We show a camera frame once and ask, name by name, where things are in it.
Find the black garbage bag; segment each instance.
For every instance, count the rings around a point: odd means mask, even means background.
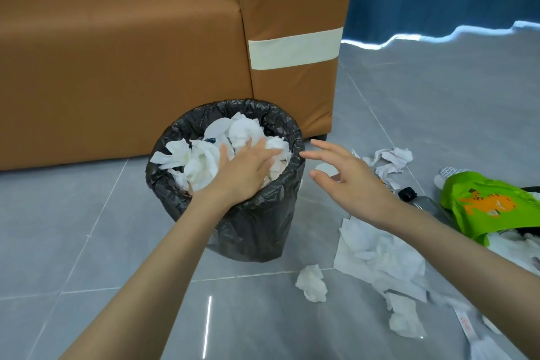
[[[214,232],[215,245],[207,247],[237,261],[267,262],[283,252],[305,166],[300,157],[304,150],[302,133],[290,115],[275,104],[252,99],[202,105],[185,113],[163,132],[150,158],[156,151],[168,154],[165,144],[169,141],[185,138],[189,143],[202,138],[213,121],[230,118],[238,111],[247,118],[258,118],[265,135],[285,138],[292,152],[291,161],[278,179],[225,214]],[[191,196],[181,193],[172,176],[151,162],[146,166],[146,183],[172,219],[178,220]]]

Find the plastic bottle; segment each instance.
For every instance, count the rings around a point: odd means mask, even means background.
[[[397,195],[403,202],[407,202],[408,204],[411,204],[418,209],[426,211],[427,213],[433,215],[436,219],[440,220],[442,223],[448,225],[451,228],[456,228],[454,222],[452,221],[452,218],[450,217],[450,214],[446,212],[446,210],[440,204],[432,200],[430,197],[422,195],[419,196],[410,186],[403,188],[397,193]]]

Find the gray tile floor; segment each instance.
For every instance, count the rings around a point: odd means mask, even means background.
[[[527,30],[446,44],[396,41],[379,51],[344,44],[329,140],[361,155],[409,148],[415,160],[396,180],[432,197],[443,166],[540,185],[539,57],[540,33]],[[0,174],[2,358],[57,358],[172,226],[146,188],[145,163]],[[417,303],[428,336],[402,338],[388,329],[385,302],[371,285],[328,269],[345,216],[306,177],[280,259],[242,263],[206,251],[164,358],[201,357],[209,296],[209,359],[466,358],[451,309]],[[325,303],[308,302],[294,287],[298,271],[315,263],[326,269]]]

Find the cartoon tiger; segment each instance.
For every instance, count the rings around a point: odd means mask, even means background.
[[[498,217],[501,212],[509,212],[517,208],[512,198],[506,195],[490,193],[488,196],[482,197],[474,188],[469,189],[469,192],[472,193],[472,198],[460,198],[460,201],[465,203],[463,207],[469,215],[474,213],[474,209],[478,209],[490,216]]]

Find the trash pile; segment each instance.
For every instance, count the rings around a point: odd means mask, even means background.
[[[219,168],[219,148],[225,144],[229,160],[233,159],[251,139],[252,145],[265,137],[264,129],[258,119],[247,118],[238,112],[233,117],[219,118],[211,123],[201,139],[191,140],[191,147],[182,138],[179,141],[169,141],[165,146],[170,155],[156,151],[150,162],[159,164],[160,169],[166,169],[172,175],[182,191],[197,192],[206,187]],[[287,168],[291,160],[289,143],[281,137],[266,137],[267,149],[281,149],[279,155],[274,156],[274,163],[262,184],[262,188],[277,179]]]

